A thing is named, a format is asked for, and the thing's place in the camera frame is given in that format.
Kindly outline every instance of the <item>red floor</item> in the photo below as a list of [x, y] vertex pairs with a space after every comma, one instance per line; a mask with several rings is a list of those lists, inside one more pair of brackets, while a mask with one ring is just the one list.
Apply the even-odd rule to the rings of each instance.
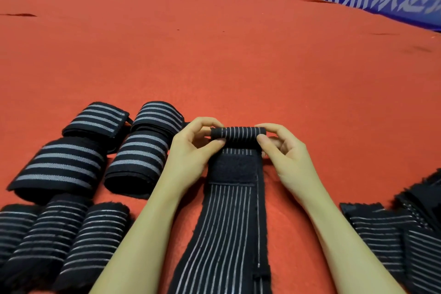
[[[150, 100], [186, 120], [283, 124], [336, 203], [383, 202], [441, 166], [441, 35], [312, 0], [0, 0], [0, 206], [4, 188], [87, 104], [134, 118]], [[334, 286], [306, 215], [265, 167], [274, 294]], [[100, 188], [96, 202], [145, 201]], [[161, 293], [202, 191], [173, 225]]]

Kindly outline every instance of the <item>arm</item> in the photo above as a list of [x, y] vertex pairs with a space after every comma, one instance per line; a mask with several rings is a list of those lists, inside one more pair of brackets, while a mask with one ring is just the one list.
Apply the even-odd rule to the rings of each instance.
[[156, 294], [168, 238], [181, 197], [225, 141], [209, 142], [213, 118], [196, 118], [172, 142], [162, 175], [146, 206], [102, 271], [90, 294]]
[[278, 124], [257, 124], [277, 137], [259, 135], [262, 150], [282, 183], [311, 219], [339, 294], [404, 294], [401, 286], [358, 236], [332, 201], [304, 143]]

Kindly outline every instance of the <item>person's right hand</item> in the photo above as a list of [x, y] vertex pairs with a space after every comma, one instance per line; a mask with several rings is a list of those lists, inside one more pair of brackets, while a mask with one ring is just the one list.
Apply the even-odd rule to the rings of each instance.
[[327, 194], [305, 143], [279, 124], [262, 123], [256, 124], [256, 127], [264, 127], [268, 132], [277, 135], [258, 135], [257, 142], [273, 162], [282, 183], [300, 203], [311, 197]]

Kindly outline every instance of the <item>forearm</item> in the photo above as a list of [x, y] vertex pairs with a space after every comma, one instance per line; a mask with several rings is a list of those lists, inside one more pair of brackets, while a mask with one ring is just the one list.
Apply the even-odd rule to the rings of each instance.
[[158, 182], [90, 294], [156, 294], [179, 201]]
[[324, 190], [301, 201], [319, 237], [339, 294], [403, 294]]

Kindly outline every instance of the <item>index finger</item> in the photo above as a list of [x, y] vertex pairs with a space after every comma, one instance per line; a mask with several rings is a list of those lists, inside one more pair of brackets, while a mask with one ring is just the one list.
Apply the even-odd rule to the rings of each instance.
[[195, 137], [195, 134], [200, 132], [202, 127], [211, 127], [211, 126], [223, 128], [223, 124], [220, 123], [215, 118], [198, 117], [195, 118], [192, 122], [190, 122], [184, 129], [182, 129], [181, 133], [189, 141], [192, 141], [193, 138]]
[[286, 141], [289, 143], [301, 142], [297, 137], [295, 137], [288, 129], [280, 124], [275, 123], [260, 123], [256, 124], [255, 127], [263, 127], [270, 133], [276, 134], [282, 141]]

